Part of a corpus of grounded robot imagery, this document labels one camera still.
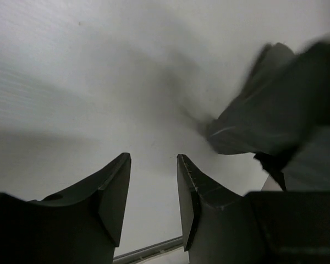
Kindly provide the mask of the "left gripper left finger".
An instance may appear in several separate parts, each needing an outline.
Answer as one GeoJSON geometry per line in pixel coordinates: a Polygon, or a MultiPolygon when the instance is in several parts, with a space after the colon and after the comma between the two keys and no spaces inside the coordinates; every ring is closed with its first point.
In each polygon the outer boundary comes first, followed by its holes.
{"type": "Polygon", "coordinates": [[[0,263],[112,263],[120,244],[131,157],[41,201],[0,192],[0,263]]]}

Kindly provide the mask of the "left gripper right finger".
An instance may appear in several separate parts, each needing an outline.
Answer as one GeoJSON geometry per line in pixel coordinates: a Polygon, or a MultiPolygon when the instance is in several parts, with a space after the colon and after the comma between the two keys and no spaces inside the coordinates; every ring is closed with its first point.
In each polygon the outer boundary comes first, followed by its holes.
{"type": "Polygon", "coordinates": [[[240,196],[177,157],[190,263],[330,263],[330,191],[240,196]]]}

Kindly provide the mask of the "grey pleated skirt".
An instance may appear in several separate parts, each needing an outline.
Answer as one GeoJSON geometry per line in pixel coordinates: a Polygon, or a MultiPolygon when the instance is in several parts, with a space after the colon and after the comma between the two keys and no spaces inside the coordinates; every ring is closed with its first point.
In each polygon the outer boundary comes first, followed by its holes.
{"type": "Polygon", "coordinates": [[[205,137],[218,154],[252,153],[284,191],[330,191],[330,42],[266,45],[205,137]]]}

